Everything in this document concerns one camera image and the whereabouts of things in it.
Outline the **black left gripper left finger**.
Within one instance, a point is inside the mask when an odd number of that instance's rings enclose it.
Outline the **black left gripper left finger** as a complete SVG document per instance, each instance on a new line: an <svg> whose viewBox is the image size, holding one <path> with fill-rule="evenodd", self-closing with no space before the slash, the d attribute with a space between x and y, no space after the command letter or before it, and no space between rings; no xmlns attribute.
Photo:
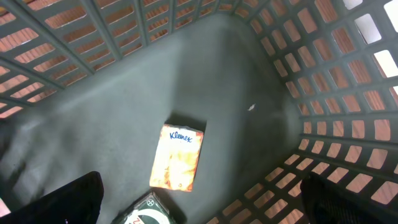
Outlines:
<svg viewBox="0 0 398 224"><path fill-rule="evenodd" d="M101 175L92 171L1 217L1 224L95 224L103 197Z"/></svg>

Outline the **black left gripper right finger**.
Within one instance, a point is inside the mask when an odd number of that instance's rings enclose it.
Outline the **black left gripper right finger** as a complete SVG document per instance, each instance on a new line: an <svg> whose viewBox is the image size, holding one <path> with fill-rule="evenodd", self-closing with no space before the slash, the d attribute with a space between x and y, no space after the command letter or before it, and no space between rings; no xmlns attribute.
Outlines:
<svg viewBox="0 0 398 224"><path fill-rule="evenodd" d="M315 173L300 184L304 213L311 224L397 223L397 215L360 199Z"/></svg>

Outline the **green round-logo box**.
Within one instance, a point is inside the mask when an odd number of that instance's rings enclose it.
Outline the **green round-logo box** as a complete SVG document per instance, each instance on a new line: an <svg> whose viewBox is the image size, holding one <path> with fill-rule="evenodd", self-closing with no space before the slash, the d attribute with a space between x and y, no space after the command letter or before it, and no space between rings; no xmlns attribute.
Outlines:
<svg viewBox="0 0 398 224"><path fill-rule="evenodd" d="M149 191L121 212L112 224L177 224L155 192Z"/></svg>

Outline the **orange Kleenex tissue pack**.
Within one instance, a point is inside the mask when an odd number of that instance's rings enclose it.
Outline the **orange Kleenex tissue pack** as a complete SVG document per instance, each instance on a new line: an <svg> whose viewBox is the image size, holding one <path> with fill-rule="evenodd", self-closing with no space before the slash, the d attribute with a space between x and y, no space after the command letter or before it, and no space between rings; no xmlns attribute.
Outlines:
<svg viewBox="0 0 398 224"><path fill-rule="evenodd" d="M155 152L151 187L191 192L204 132L188 126L164 124Z"/></svg>

